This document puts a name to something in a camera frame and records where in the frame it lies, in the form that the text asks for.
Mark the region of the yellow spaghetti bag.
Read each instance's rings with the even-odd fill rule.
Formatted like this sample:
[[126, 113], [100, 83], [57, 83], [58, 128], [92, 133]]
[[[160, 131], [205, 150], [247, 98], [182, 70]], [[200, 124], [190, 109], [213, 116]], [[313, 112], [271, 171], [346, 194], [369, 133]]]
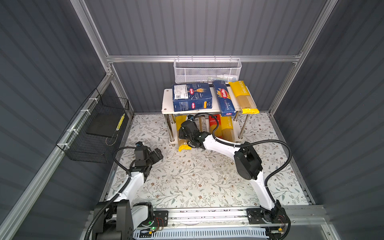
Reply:
[[183, 122], [187, 120], [187, 115], [176, 116], [176, 126], [177, 126], [177, 137], [178, 137], [178, 146], [179, 152], [183, 150], [191, 150], [192, 148], [188, 145], [188, 140], [181, 139], [179, 137], [180, 128]]

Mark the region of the red spaghetti bag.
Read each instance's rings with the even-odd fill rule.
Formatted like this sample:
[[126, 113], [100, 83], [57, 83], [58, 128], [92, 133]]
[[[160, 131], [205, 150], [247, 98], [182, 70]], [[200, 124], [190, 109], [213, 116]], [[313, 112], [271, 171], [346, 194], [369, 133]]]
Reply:
[[218, 125], [216, 120], [214, 120], [213, 117], [209, 116], [209, 132], [212, 133], [213, 130], [218, 126], [217, 130], [215, 131], [215, 136], [217, 138], [222, 137], [222, 127], [221, 127], [221, 115], [215, 115], [215, 118], [218, 120]]

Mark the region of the dark blue Barilla box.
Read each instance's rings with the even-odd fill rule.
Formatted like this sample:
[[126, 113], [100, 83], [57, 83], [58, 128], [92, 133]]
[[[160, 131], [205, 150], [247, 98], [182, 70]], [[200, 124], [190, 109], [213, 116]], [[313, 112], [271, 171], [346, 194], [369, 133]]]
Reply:
[[173, 85], [175, 112], [211, 109], [213, 96], [208, 83]]

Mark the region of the yellow Pasta Time bag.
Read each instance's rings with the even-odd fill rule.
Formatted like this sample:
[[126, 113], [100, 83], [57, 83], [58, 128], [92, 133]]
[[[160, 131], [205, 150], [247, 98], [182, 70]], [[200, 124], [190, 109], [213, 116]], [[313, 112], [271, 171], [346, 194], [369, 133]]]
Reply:
[[234, 142], [235, 134], [231, 117], [221, 117], [222, 139]]
[[256, 115], [260, 113], [244, 81], [230, 82], [229, 85], [243, 115]]

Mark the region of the blue Barilla spaghetti box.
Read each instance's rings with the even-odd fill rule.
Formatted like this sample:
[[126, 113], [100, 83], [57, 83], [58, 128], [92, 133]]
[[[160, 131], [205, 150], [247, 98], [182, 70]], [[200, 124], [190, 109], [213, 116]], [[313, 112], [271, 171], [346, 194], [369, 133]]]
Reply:
[[213, 86], [216, 91], [222, 117], [233, 117], [236, 114], [234, 104], [231, 100], [227, 85], [223, 80], [214, 80]]

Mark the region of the clear blue spaghetti bag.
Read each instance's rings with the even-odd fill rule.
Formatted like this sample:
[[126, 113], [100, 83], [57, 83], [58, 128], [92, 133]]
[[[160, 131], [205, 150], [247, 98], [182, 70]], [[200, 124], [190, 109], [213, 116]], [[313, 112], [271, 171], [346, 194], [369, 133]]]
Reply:
[[209, 132], [209, 118], [204, 115], [200, 114], [195, 116], [195, 122], [197, 124], [198, 129], [200, 132]]

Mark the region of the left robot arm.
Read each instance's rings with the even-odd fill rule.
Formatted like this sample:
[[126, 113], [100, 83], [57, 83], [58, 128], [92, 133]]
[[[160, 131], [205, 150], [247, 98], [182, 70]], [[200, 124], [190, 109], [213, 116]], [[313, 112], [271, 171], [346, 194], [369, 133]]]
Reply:
[[[133, 149], [135, 154], [129, 168], [117, 159], [118, 152], [126, 149]], [[155, 214], [151, 203], [139, 203], [133, 207], [131, 203], [146, 182], [153, 165], [163, 158], [160, 149], [152, 151], [142, 142], [137, 142], [134, 147], [121, 147], [114, 151], [113, 160], [125, 171], [126, 178], [114, 196], [96, 205], [85, 240], [132, 240], [134, 231], [141, 223], [153, 221]]]

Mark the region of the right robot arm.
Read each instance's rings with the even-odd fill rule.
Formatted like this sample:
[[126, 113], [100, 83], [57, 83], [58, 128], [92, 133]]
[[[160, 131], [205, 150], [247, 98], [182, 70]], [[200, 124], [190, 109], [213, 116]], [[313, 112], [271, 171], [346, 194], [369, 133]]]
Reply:
[[[186, 120], [181, 124], [179, 138], [187, 140], [191, 148], [215, 151], [231, 158], [235, 163], [238, 174], [243, 179], [250, 181], [260, 201], [261, 214], [266, 223], [274, 223], [277, 219], [288, 220], [282, 205], [278, 200], [274, 199], [268, 188], [269, 179], [286, 168], [292, 160], [292, 151], [285, 142], [280, 140], [263, 140], [243, 144], [228, 142], [217, 138], [215, 133], [201, 132], [195, 122], [191, 120]], [[254, 148], [254, 145], [264, 143], [277, 143], [288, 150], [286, 162], [267, 177], [263, 173], [262, 160]]]

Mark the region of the white two-tier shelf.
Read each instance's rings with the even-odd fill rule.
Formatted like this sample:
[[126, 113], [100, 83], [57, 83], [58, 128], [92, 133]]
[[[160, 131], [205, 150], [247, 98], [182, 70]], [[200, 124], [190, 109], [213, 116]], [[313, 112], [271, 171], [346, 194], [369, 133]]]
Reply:
[[[233, 105], [236, 109], [236, 115], [232, 119], [232, 123], [234, 126], [234, 134], [235, 134], [235, 142], [241, 143], [243, 140], [243, 135], [245, 131], [245, 126], [248, 120], [248, 116], [246, 115], [246, 119], [244, 120], [244, 124], [241, 126], [239, 123], [239, 117], [242, 114], [242, 109], [236, 101], [235, 95], [231, 87], [227, 87], [229, 95], [232, 99]], [[214, 87], [210, 87], [211, 93], [213, 96], [212, 108], [204, 109], [204, 110], [192, 110], [192, 111], [184, 111], [184, 112], [175, 112], [173, 105], [173, 90], [165, 89], [163, 95], [163, 103], [162, 103], [162, 114], [165, 116], [167, 129], [169, 131], [170, 136], [170, 144], [174, 147], [178, 145], [178, 133], [177, 133], [177, 124], [175, 115], [195, 115], [197, 113], [210, 113], [210, 114], [219, 114], [220, 105], [218, 102], [218, 97]]]

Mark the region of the floral table mat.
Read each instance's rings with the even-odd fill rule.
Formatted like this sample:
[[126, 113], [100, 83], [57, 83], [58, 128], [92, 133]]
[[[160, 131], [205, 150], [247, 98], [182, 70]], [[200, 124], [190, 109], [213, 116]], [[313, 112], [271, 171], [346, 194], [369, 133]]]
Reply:
[[[243, 140], [256, 142], [278, 139], [269, 115], [252, 115], [247, 120]], [[164, 159], [155, 164], [132, 205], [151, 202], [154, 208], [209, 208], [258, 206], [259, 199], [250, 183], [238, 175], [235, 163], [213, 151], [192, 149], [178, 151], [170, 144], [163, 115], [136, 115], [123, 146], [143, 142], [159, 148]], [[254, 147], [263, 161], [265, 176], [287, 159], [279, 144]], [[269, 189], [284, 206], [308, 205], [297, 176], [289, 165], [269, 181]]]

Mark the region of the items in white basket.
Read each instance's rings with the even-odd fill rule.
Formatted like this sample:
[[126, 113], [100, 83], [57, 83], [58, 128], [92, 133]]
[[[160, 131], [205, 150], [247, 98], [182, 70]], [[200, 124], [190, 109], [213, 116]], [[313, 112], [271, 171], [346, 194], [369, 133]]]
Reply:
[[236, 82], [239, 80], [237, 75], [199, 75], [192, 76], [191, 82], [212, 83], [213, 81], [224, 81], [225, 83]]

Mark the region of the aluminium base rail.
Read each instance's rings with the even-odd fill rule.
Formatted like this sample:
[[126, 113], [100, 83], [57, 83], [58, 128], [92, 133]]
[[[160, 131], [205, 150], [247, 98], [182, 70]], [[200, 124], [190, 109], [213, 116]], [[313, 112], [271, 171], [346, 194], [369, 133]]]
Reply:
[[154, 209], [149, 220], [139, 224], [138, 230], [151, 229], [164, 232], [168, 229], [217, 229], [217, 228], [264, 228], [268, 231], [286, 230], [288, 225], [320, 226], [328, 229], [332, 224], [326, 210], [321, 205], [285, 206], [286, 215], [280, 214], [276, 220], [268, 223], [263, 219], [261, 210], [252, 207], [219, 207], [219, 208], [183, 208], [183, 209]]

